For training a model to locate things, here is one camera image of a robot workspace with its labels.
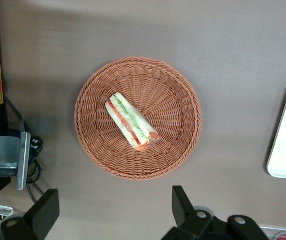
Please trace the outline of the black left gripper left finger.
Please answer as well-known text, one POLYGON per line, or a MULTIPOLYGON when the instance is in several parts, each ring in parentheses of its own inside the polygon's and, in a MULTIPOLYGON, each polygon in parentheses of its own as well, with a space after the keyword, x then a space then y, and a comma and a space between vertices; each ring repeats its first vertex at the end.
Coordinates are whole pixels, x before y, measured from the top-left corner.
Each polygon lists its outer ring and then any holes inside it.
POLYGON ((42 240, 59 217, 59 192, 49 189, 25 214, 0 225, 0 240, 42 240))

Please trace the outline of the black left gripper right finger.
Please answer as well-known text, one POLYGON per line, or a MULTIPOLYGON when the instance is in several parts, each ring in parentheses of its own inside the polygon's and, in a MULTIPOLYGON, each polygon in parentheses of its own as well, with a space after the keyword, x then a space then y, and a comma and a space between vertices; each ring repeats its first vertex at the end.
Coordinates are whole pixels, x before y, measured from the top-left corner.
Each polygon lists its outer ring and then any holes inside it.
POLYGON ((176 226, 163 240, 207 240, 212 224, 211 215, 204 209, 194 209, 183 188, 172 187, 172 214, 176 226))

